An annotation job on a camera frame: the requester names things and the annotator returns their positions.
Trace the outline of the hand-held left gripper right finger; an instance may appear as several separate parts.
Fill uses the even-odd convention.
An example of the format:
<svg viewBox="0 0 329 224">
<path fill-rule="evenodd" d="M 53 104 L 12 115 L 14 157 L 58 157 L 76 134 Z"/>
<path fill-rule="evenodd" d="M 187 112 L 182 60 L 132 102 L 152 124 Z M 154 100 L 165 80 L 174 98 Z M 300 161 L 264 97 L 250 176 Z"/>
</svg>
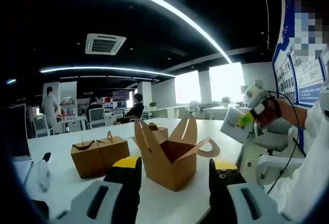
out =
<svg viewBox="0 0 329 224">
<path fill-rule="evenodd" d="M 246 183 L 234 164 L 210 159 L 211 223 L 289 223 L 262 187 Z"/>
</svg>

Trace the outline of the person's right hand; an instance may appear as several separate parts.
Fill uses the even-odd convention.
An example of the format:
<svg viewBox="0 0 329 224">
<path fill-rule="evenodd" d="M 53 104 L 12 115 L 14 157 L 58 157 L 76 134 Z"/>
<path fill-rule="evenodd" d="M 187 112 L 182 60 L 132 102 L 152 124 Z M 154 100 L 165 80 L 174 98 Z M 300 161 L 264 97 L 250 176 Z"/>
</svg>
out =
<svg viewBox="0 0 329 224">
<path fill-rule="evenodd" d="M 282 115 L 279 103 L 273 97 L 266 98 L 254 108 L 254 111 L 257 113 L 255 121 L 260 128 L 264 128 Z"/>
</svg>

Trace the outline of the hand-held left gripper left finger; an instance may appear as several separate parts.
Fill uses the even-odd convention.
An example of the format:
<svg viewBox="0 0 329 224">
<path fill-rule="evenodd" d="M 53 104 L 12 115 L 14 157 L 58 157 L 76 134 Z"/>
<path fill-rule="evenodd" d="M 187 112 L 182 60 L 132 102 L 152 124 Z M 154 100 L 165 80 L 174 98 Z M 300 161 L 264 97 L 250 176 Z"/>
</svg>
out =
<svg viewBox="0 0 329 224">
<path fill-rule="evenodd" d="M 140 156 L 113 164 L 106 177 L 94 181 L 72 201 L 55 223 L 135 223 L 141 188 Z"/>
</svg>

